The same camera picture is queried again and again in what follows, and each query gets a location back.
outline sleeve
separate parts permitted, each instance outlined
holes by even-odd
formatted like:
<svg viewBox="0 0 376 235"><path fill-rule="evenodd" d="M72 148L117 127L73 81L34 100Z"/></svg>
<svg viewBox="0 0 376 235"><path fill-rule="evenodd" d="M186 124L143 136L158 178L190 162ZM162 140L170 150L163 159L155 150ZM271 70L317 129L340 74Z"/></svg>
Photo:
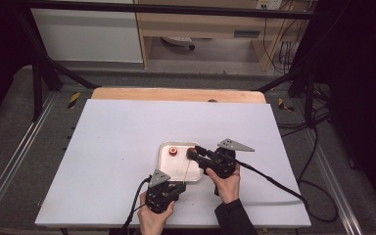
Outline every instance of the sleeve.
<svg viewBox="0 0 376 235"><path fill-rule="evenodd" d="M243 204L237 199L229 204L221 204L215 209L220 226L220 235L256 235Z"/></svg>

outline hand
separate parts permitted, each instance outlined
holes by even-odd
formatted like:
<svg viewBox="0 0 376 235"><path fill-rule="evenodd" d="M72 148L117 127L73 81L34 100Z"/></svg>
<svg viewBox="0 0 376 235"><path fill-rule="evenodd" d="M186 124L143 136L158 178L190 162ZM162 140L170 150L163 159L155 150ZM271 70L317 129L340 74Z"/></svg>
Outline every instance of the hand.
<svg viewBox="0 0 376 235"><path fill-rule="evenodd" d="M140 205L145 205L146 192L140 196ZM173 214L175 202L171 202L163 213L155 213L148 206L139 209L137 216L140 222L140 231L143 235L160 235L164 230L166 220Z"/></svg>
<svg viewBox="0 0 376 235"><path fill-rule="evenodd" d="M206 169L207 174L212 179L218 189L219 197L224 204L229 204L234 200L239 199L240 191L240 165L236 164L236 169L228 178L220 178L211 169Z"/></svg>

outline plastic tray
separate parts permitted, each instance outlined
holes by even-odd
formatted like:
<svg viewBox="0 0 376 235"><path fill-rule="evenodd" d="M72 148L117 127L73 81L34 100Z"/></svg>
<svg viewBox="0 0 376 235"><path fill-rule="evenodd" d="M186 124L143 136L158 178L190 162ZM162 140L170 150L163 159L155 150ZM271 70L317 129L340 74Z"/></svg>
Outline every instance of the plastic tray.
<svg viewBox="0 0 376 235"><path fill-rule="evenodd" d="M164 142L160 147L159 169L170 176L170 181L195 182L203 177L203 170L186 157L187 150L198 145L195 142ZM176 155L169 148L177 148Z"/></svg>

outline white table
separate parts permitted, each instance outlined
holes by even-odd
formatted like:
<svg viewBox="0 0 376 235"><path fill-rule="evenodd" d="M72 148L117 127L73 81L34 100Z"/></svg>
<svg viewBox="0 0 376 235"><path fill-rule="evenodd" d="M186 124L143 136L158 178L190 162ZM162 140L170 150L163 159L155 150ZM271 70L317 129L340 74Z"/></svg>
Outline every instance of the white table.
<svg viewBox="0 0 376 235"><path fill-rule="evenodd" d="M269 105L88 100L35 223L121 227L138 185L158 166L163 142L192 141L214 150L225 138L256 149L237 152L238 160L299 192ZM253 225L310 226L300 200L247 169L241 173L240 197ZM218 226L213 210L220 199L213 189L205 175L188 184L166 226ZM137 215L132 224L139 224Z"/></svg>

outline black handheld controller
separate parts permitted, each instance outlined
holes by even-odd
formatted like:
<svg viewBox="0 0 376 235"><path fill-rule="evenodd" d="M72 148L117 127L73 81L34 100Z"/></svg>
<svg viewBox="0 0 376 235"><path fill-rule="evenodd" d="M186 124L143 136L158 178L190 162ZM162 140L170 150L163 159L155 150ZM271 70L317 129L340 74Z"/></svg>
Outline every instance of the black handheld controller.
<svg viewBox="0 0 376 235"><path fill-rule="evenodd" d="M146 205L152 212L162 213L172 201L178 201L185 192L185 182L170 182L170 176L156 169L149 182Z"/></svg>
<svg viewBox="0 0 376 235"><path fill-rule="evenodd" d="M187 158L198 163L198 167L204 170L211 168L220 178L228 178L236 169L236 151L254 152L246 145L240 144L231 139L225 139L218 144L213 152L201 146L195 146L195 150L187 150ZM214 193L218 196L218 189L215 186Z"/></svg>
<svg viewBox="0 0 376 235"><path fill-rule="evenodd" d="M201 146L195 146L195 150L187 150L187 158L198 163L198 167L204 170L211 168L220 178L228 178L236 169L236 152L224 148L217 148L214 152Z"/></svg>

